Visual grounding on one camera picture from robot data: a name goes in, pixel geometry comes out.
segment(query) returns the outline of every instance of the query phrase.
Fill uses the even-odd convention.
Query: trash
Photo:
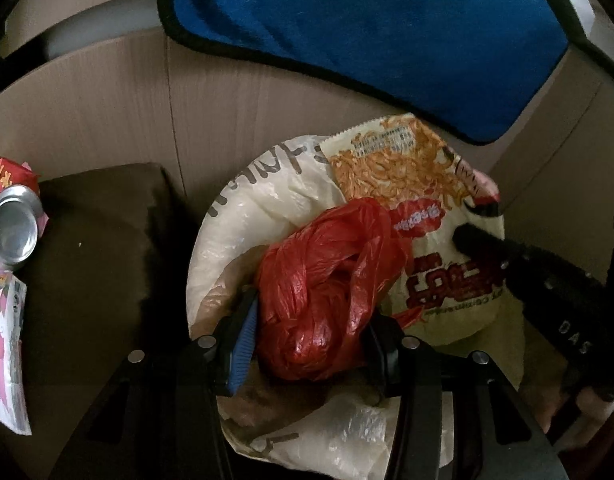
[[[0,157],[0,269],[15,270],[30,256],[49,217],[38,198],[38,177],[27,163]]]
[[[412,114],[360,124],[320,147],[345,198],[375,198],[413,242],[414,272],[402,273],[381,305],[383,314],[433,346],[493,322],[504,294],[501,269],[469,260],[452,235],[471,222],[504,237],[496,184]]]
[[[264,254],[258,357],[290,381],[360,365],[360,332],[411,261],[410,238],[376,199],[325,211]]]
[[[0,422],[17,434],[30,435],[20,343],[25,295],[26,285],[0,270]]]
[[[238,291],[254,283],[269,245],[281,242],[322,212],[346,202],[320,149],[325,139],[301,136],[272,147],[234,176],[213,202],[202,222],[189,265],[187,319],[192,338],[213,332],[220,318],[230,314]],[[522,304],[513,303],[514,298],[506,293],[502,298],[505,308],[500,309],[492,323],[439,351],[467,356],[472,350],[484,350],[517,386],[522,377],[524,350]],[[322,446],[317,439],[327,435],[335,441],[340,456],[355,460],[354,443],[346,441],[339,431],[344,428],[344,417],[336,420],[319,417],[317,428],[311,427],[310,421],[314,419],[308,418],[320,409],[325,411],[319,413],[336,412],[335,409],[327,411],[334,397],[357,395],[361,383],[373,397],[362,395],[362,401],[356,397],[354,410],[364,418],[354,418],[354,421],[368,428],[375,420],[372,408],[383,406],[378,405],[377,390],[359,375],[351,370],[324,381],[281,381],[261,372],[254,358],[238,393],[217,399],[225,438],[239,454],[289,468],[326,472],[349,480],[384,478],[393,436],[389,424],[384,442],[370,439],[363,444],[364,452],[371,457],[378,456],[378,460],[373,466],[370,461],[363,461],[360,467],[358,462],[354,468],[346,459],[336,464],[331,453],[318,451]],[[288,428],[298,428],[299,437],[278,442],[274,436],[295,433]],[[443,449],[450,452],[453,428],[443,422],[442,430]],[[266,449],[268,437],[274,438],[273,449],[261,452],[259,443]],[[448,460],[446,453],[442,456]]]

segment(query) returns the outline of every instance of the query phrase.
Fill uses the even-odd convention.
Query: snack wrapper
[[[220,318],[231,313],[238,291],[254,283],[269,245],[345,203],[320,149],[325,140],[301,136],[279,143],[238,172],[216,197],[202,222],[189,266],[191,338],[212,333]],[[439,351],[461,356],[486,351],[517,386],[524,351],[522,304],[514,303],[510,294],[505,296],[506,305],[493,323]],[[398,415],[396,401],[381,402],[357,370],[318,382],[272,380],[256,356],[236,395],[217,397],[222,431],[237,453],[345,480],[385,477]],[[444,406],[443,400],[442,444],[448,462],[453,418],[444,418]]]
[[[20,331],[26,285],[0,270],[0,422],[17,434],[31,434],[22,381]]]
[[[0,156],[0,192],[12,184],[27,186],[39,194],[38,176],[26,164],[18,164],[13,160]]]
[[[452,242],[465,222],[503,238],[496,184],[412,114],[380,118],[321,143],[347,200],[373,197],[412,239],[414,269],[382,303],[405,332],[437,346],[491,323],[504,294],[494,261],[469,260]]]

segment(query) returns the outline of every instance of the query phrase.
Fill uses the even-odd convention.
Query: nutrition label
[[[406,152],[415,144],[414,136],[408,126],[401,125],[386,132],[369,132],[362,139],[351,141],[355,156],[365,156],[391,148],[394,152]]]

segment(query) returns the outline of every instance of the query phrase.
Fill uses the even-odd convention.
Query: black trim
[[[587,54],[593,62],[614,79],[614,61],[587,38],[571,0],[545,1],[560,22],[570,43]]]
[[[422,120],[429,121],[435,126],[439,126],[446,132],[457,137],[458,139],[467,142],[468,144],[474,144],[475,146],[486,146],[487,144],[496,142],[496,140],[500,138],[498,137],[498,139],[486,141],[473,140],[470,137],[466,136],[466,134],[457,130],[455,126],[452,126],[451,124],[443,121],[442,119],[439,119],[438,117],[434,116],[433,114],[430,114],[429,112],[425,112],[424,110],[416,108],[411,103],[406,102],[402,99],[395,98],[393,95],[387,92],[378,90],[377,88],[366,83],[359,82],[356,79],[340,75],[337,72],[333,72],[331,70],[327,70],[325,68],[310,65],[307,63],[302,63],[293,59],[274,56],[273,54],[268,54],[259,50],[253,50],[251,48],[233,46],[225,43],[220,43],[218,41],[207,40],[206,38],[200,38],[199,36],[196,36],[195,34],[190,33],[188,30],[186,30],[186,28],[184,28],[178,21],[176,13],[174,12],[173,0],[157,1],[158,15],[160,16],[160,21],[162,22],[162,26],[165,29],[165,33],[176,43],[186,46],[191,50],[195,50],[196,52],[203,52],[212,56],[229,57],[231,59],[267,64],[270,66],[275,66],[277,68],[282,68],[284,70],[303,73],[305,75],[322,79],[324,81],[329,81],[344,88],[349,88],[350,90],[353,90],[355,92],[359,92],[361,94],[365,94],[370,97],[379,99],[386,104],[402,108],[407,112],[414,113]],[[558,65],[558,63],[562,59],[562,56],[558,58],[553,68]],[[533,95],[531,98],[529,98],[525,106],[529,104],[529,101],[533,98]]]
[[[497,218],[502,216],[499,202],[490,202],[488,204],[470,206],[465,200],[464,205],[469,212],[473,213],[474,215],[482,216],[482,218]]]
[[[0,93],[46,61],[41,36],[27,41],[5,59],[0,57]]]

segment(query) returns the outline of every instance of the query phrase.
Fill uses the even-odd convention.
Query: white plastic bag
[[[243,285],[252,283],[269,244],[344,203],[320,151],[325,138],[302,136],[274,146],[235,176],[214,201],[198,233],[189,267],[187,318],[193,338],[213,332],[220,318],[230,313],[231,301]],[[524,349],[518,312],[502,308],[485,329],[442,350],[466,355],[482,348],[517,386]],[[514,351],[504,360],[506,345]],[[236,452],[258,460],[340,479],[381,479],[391,450],[398,400],[378,404],[375,391],[375,399],[359,396],[357,375],[353,375],[342,374],[306,387],[277,383],[261,373],[254,359],[238,393],[218,398],[225,437]],[[363,388],[363,392],[370,389],[366,384]],[[443,415],[442,460],[448,462],[453,450],[453,417],[447,409]],[[298,438],[287,438],[295,433]],[[271,449],[268,440],[272,440]]]

